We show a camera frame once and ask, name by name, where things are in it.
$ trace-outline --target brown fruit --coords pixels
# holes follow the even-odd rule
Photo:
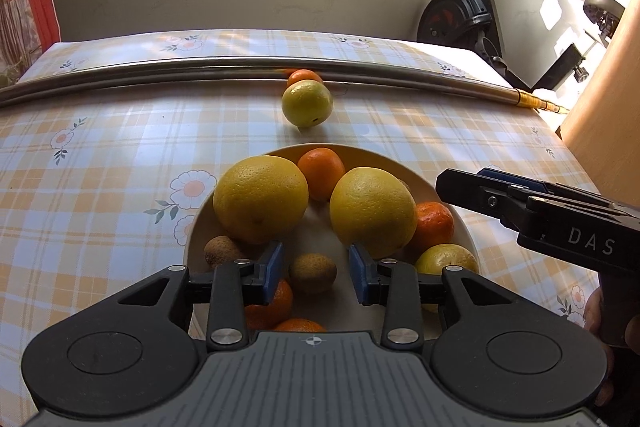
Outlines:
[[[453,238],[453,216],[450,210],[437,201],[425,201],[416,205],[418,225],[407,248],[421,254],[436,245],[450,243]]]
[[[207,264],[215,268],[216,266],[242,259],[242,252],[231,239],[226,235],[219,235],[209,241],[204,247],[204,259]]]
[[[287,87],[293,86],[296,82],[300,80],[315,80],[316,82],[320,82],[322,84],[322,78],[317,73],[314,73],[311,70],[296,70],[289,75],[289,80],[287,80]]]
[[[316,201],[329,201],[335,185],[345,173],[340,156],[326,147],[303,154],[298,160],[298,169],[305,175],[309,196]]]
[[[286,280],[280,279],[273,301],[266,306],[250,304],[244,307],[246,325],[250,330],[270,330],[291,314],[293,292]]]
[[[278,324],[273,331],[300,331],[302,333],[322,333],[326,331],[320,324],[306,319],[289,319]]]
[[[335,281],[338,269],[327,256],[305,253],[289,265],[289,280],[297,292],[314,295],[326,292]]]

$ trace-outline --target metal rod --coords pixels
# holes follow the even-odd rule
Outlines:
[[[56,74],[0,89],[0,107],[108,87],[190,80],[283,79],[287,76],[286,70],[299,68],[314,70],[329,82],[426,89],[523,105],[517,89],[417,68],[333,58],[238,56],[168,58]]]

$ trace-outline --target plaid tablecloth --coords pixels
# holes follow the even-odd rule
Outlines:
[[[471,64],[479,76],[494,73],[466,53],[457,60],[451,55],[448,65]],[[56,55],[52,63],[60,58]],[[280,110],[283,85],[163,84],[3,110],[4,427],[20,425],[35,412],[19,366],[30,339],[104,296],[181,263],[197,208],[220,174],[246,156],[297,143],[337,142],[389,156],[432,184],[446,168],[476,171],[494,165],[594,188],[532,110],[413,90],[331,84],[334,113],[322,125],[300,131]],[[518,247],[514,233],[495,220],[461,214],[478,247],[482,274],[582,324],[585,299],[596,285],[593,273]]]

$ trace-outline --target exercise bike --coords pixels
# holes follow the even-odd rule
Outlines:
[[[606,45],[605,38],[613,35],[624,7],[614,0],[585,0],[583,9],[590,21],[598,24],[601,41]],[[572,71],[578,83],[588,77],[588,72],[580,66],[584,56],[572,43],[532,87],[527,86],[502,59],[494,0],[431,0],[420,18],[417,41],[471,50],[511,86],[527,92],[556,89]]]

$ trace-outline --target orange fruit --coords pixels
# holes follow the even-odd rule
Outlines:
[[[422,253],[436,245],[450,243],[453,238],[453,216],[449,209],[437,201],[416,205],[418,225],[407,248]]]
[[[287,80],[287,87],[293,86],[296,82],[300,80],[315,80],[316,82],[320,82],[322,84],[322,78],[317,73],[314,73],[311,70],[298,70],[294,71],[289,75],[289,80]]]
[[[316,201],[329,201],[335,185],[345,173],[340,156],[326,147],[303,154],[298,160],[298,169],[305,175],[309,196]]]
[[[289,319],[278,324],[273,331],[300,331],[302,333],[322,333],[326,331],[320,324],[306,319]]]
[[[291,314],[293,292],[286,280],[280,279],[273,301],[266,306],[250,304],[244,307],[246,325],[250,330],[270,330]]]

